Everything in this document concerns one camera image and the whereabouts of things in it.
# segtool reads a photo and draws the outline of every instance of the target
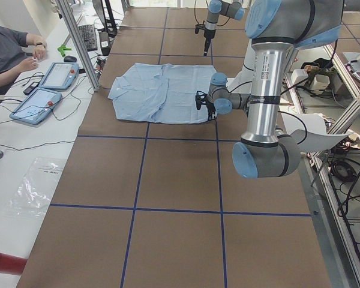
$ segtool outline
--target computer mouse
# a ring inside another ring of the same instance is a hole
[[[64,57],[64,62],[77,62],[77,59],[74,56],[67,55]]]

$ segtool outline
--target white desk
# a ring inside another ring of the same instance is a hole
[[[65,27],[65,23],[60,21],[59,25],[47,38],[47,57],[40,61],[36,70],[22,73],[19,76],[19,79],[31,76],[37,71],[45,73],[51,63],[62,62],[63,58],[57,51],[57,48],[64,42],[67,35],[68,31]],[[72,40],[67,43],[67,47],[72,48],[72,51],[66,51],[66,54],[77,57]],[[89,53],[90,57],[95,55],[95,52]],[[75,87],[77,81],[84,75],[85,74],[80,74],[78,76],[72,87],[68,91],[63,92],[63,97]],[[24,99],[25,95],[23,94],[23,90],[26,87],[27,85],[24,87],[16,85],[8,91],[6,96]],[[37,126],[30,126],[16,121],[0,124],[0,144],[24,148],[47,142],[59,142],[63,140],[74,141],[78,127],[82,122],[91,100],[92,92],[91,84],[86,77],[80,86],[73,92],[75,97],[81,99],[81,105],[76,112],[63,121],[56,120],[55,117],[50,114]],[[58,118],[67,116],[75,110],[78,103],[79,101],[77,99],[68,96],[55,107],[55,115]],[[10,110],[14,110],[19,104],[8,101],[3,105]],[[10,120],[9,114],[10,112],[7,109],[0,107],[0,122]],[[14,151],[0,147],[4,152],[3,158],[0,159],[0,252],[28,258],[43,219],[11,218],[4,214],[4,207],[14,196],[24,174],[27,172],[35,158],[46,157],[67,159],[72,146],[72,143],[65,143],[47,145],[24,151]],[[0,274],[0,287],[16,287],[19,278],[19,276]]]

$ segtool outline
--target person's arm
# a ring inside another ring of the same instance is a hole
[[[42,36],[28,33],[26,35],[26,44],[34,45],[33,56],[37,59],[43,59],[46,55],[47,42]]]
[[[12,69],[0,74],[0,87],[10,84],[16,80],[16,78],[25,71],[30,71],[37,68],[36,60],[32,58],[26,58]]]

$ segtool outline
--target wristwatch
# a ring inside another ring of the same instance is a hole
[[[43,45],[44,48],[46,47],[43,42],[37,42],[35,46],[38,46],[38,45]]]

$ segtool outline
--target gray shirt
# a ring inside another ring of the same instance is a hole
[[[0,26],[0,74],[15,67],[26,59],[21,47],[27,47],[26,32],[19,32]],[[12,83],[0,87],[0,94],[5,94]]]

